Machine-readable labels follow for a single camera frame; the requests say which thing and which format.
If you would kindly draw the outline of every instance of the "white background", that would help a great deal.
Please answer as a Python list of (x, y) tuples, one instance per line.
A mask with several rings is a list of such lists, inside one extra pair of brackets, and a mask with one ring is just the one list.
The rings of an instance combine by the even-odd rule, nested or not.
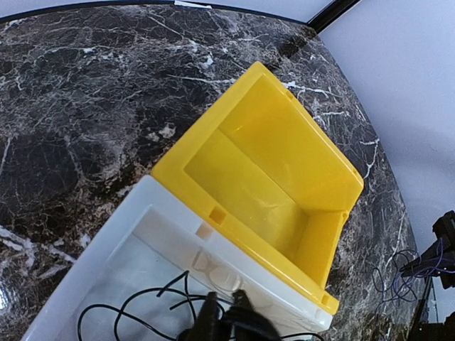
[[(203, 1), (300, 21), (330, 3)], [(78, 2), (0, 0), (0, 16)], [(321, 34), (382, 141), (420, 251), (435, 240), (434, 221), (455, 209), (454, 18), (454, 0), (364, 0)], [(444, 318), (455, 311), (455, 289), (435, 284)]]

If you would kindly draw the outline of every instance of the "yellow bin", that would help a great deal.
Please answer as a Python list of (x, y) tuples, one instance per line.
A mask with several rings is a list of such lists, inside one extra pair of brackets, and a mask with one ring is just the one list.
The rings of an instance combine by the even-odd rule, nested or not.
[(225, 238), (334, 315), (328, 273), (363, 179), (308, 112), (255, 63), (152, 175)]

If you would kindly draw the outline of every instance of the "black strip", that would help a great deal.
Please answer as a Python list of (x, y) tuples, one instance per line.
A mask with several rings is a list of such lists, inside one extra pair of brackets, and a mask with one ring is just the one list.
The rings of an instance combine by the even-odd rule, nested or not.
[[(283, 21), (290, 21), (293, 23), (300, 23), (303, 25), (308, 25), (307, 23), (305, 23), (303, 21), (285, 18), (282, 16), (275, 16), (274, 14), (269, 14), (269, 13), (265, 13), (265, 12), (253, 11), (253, 10), (249, 10), (249, 9), (239, 9), (237, 7), (232, 7), (232, 6), (203, 4), (203, 3), (193, 2), (193, 1), (189, 1), (189, 2), (191, 2), (192, 4), (198, 4), (198, 5), (203, 5), (203, 6), (212, 6), (212, 8), (214, 8), (214, 9), (225, 9), (228, 11), (251, 13), (251, 14), (256, 14), (258, 16), (266, 16), (266, 17), (270, 17), (270, 18), (280, 19)], [(58, 11), (67, 11), (67, 10), (71, 10), (71, 9), (86, 9), (86, 8), (91, 8), (91, 7), (102, 7), (102, 6), (132, 6), (132, 5), (162, 5), (162, 4), (172, 5), (173, 3), (174, 3), (174, 0), (136, 0), (136, 1), (113, 0), (113, 1), (82, 2), (82, 3), (78, 3), (78, 4), (67, 4), (67, 5), (61, 5), (61, 6), (55, 6), (55, 7), (48, 7), (48, 8), (44, 8), (44, 9), (34, 9), (32, 11), (13, 14), (10, 16), (5, 16), (3, 18), (0, 18), (0, 23), (7, 23), (7, 22), (13, 21), (13, 20), (28, 18), (30, 16), (37, 16), (40, 14), (52, 13), (52, 12), (58, 12)]]
[(359, 1), (360, 0), (335, 0), (312, 18), (308, 25), (319, 34), (336, 19), (349, 11)]

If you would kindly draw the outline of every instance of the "empty yellow bin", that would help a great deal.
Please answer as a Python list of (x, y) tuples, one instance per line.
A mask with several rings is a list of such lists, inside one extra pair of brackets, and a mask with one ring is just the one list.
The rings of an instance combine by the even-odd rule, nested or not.
[(152, 175), (256, 262), (326, 312), (341, 229), (363, 179), (308, 112), (255, 63)]

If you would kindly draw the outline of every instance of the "marble table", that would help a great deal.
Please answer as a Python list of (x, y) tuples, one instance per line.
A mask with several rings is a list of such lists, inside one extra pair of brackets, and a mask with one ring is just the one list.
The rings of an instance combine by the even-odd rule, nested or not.
[[(308, 109), (365, 179), (327, 290), (327, 340), (403, 340), (414, 304), (375, 309), (374, 266), (415, 248), (380, 141), (315, 33), (168, 5), (47, 13), (0, 28), (0, 339), (20, 340), (133, 184), (254, 61)], [(390, 280), (392, 274), (386, 275)]]

